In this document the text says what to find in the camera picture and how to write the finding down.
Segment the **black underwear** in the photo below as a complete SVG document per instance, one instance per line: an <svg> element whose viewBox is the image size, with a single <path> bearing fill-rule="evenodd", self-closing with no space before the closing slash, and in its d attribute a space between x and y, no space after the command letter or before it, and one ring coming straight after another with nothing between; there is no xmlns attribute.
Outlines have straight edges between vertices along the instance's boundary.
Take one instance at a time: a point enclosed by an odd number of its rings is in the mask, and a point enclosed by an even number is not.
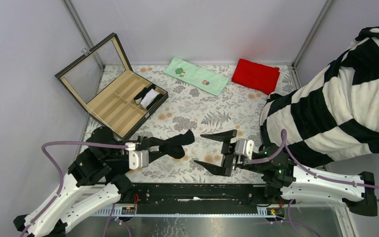
<svg viewBox="0 0 379 237"><path fill-rule="evenodd" d="M159 146L159 151L166 153L175 159L181 159L185 156L184 146L195 142L194 134L188 130L185 134L179 134L165 140L166 144Z"/></svg>

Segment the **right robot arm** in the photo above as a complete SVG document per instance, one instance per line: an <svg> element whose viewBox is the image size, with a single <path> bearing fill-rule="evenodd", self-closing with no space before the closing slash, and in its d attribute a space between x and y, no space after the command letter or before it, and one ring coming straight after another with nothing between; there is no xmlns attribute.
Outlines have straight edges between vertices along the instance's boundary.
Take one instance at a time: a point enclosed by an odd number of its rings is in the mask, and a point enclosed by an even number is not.
<svg viewBox="0 0 379 237"><path fill-rule="evenodd" d="M203 138L222 142L222 164L197 163L216 176L229 177L236 169L260 174L265 182L263 196L269 203L305 201L346 206L351 213L362 216L378 215L373 173L342 175L311 168L295 162L284 145L255 152L253 140L239 138L232 142L236 134L237 130L203 134Z"/></svg>

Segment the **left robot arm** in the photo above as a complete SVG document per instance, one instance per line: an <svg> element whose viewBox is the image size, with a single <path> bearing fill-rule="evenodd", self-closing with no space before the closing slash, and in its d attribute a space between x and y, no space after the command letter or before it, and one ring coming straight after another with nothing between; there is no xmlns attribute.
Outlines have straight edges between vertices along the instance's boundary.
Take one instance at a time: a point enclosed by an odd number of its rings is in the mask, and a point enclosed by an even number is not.
<svg viewBox="0 0 379 237"><path fill-rule="evenodd" d="M66 173L56 166L60 182L52 194L32 213L17 216L14 226L21 236L63 237L103 207L136 199L127 172L163 156L183 158L184 146L193 142L191 131L168 139L120 141L110 128L98 127Z"/></svg>

